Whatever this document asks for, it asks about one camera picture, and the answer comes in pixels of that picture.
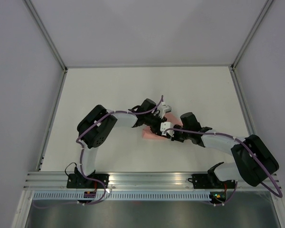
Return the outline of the pink cloth napkin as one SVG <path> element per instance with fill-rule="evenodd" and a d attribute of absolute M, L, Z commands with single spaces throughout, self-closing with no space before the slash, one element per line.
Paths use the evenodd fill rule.
<path fill-rule="evenodd" d="M 167 121 L 173 123 L 173 125 L 177 124 L 177 125 L 182 126 L 181 120 L 178 117 L 174 116 L 173 113 L 171 113 L 171 112 L 167 113 L 167 114 L 165 114 L 165 117 L 167 118 Z M 148 126 L 143 128 L 142 138 L 147 139 L 147 140 L 167 140 L 167 138 L 165 138 L 165 137 L 158 136 L 158 135 L 155 135 L 154 133 L 152 133 L 150 127 L 148 127 Z"/>

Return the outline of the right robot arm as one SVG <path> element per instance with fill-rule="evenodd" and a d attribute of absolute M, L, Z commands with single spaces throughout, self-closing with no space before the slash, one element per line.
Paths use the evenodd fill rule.
<path fill-rule="evenodd" d="M 173 140 L 190 140 L 203 148 L 211 148 L 233 157 L 233 162 L 219 162 L 208 169 L 207 181 L 214 188 L 225 181 L 244 180 L 256 187 L 279 169 L 272 153 L 255 134 L 235 137 L 219 133 L 210 127 L 201 127 L 193 113 L 181 116 L 182 125 L 174 125 L 167 133 Z"/>

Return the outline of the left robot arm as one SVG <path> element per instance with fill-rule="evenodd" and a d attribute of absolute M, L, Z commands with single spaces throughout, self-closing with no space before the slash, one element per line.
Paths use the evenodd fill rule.
<path fill-rule="evenodd" d="M 166 121 L 163 97 L 158 103 L 147 98 L 141 105 L 127 111 L 113 111 L 97 105 L 78 124 L 76 143 L 81 146 L 79 164 L 76 165 L 80 174 L 77 182 L 83 188 L 90 188 L 94 183 L 95 160 L 98 148 L 105 142 L 111 131 L 116 127 L 136 128 L 149 126 L 153 133 L 161 135 L 161 123 Z"/>

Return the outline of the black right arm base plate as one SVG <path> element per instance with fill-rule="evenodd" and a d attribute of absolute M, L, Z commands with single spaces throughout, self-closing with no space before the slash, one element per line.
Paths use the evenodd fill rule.
<path fill-rule="evenodd" d="M 194 189 L 229 190 L 234 189 L 236 185 L 234 180 L 220 181 L 217 177 L 206 173 L 194 173 L 187 178 L 187 181 L 193 184 Z"/>

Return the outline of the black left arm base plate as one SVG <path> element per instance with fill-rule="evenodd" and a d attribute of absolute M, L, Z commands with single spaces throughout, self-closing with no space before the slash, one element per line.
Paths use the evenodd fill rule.
<path fill-rule="evenodd" d="M 101 181 L 105 187 L 109 183 L 109 174 L 106 173 L 96 173 L 89 175 L 89 178 Z M 100 182 L 87 180 L 81 174 L 76 175 L 75 173 L 69 174 L 67 184 L 67 189 L 103 189 L 103 185 Z"/>

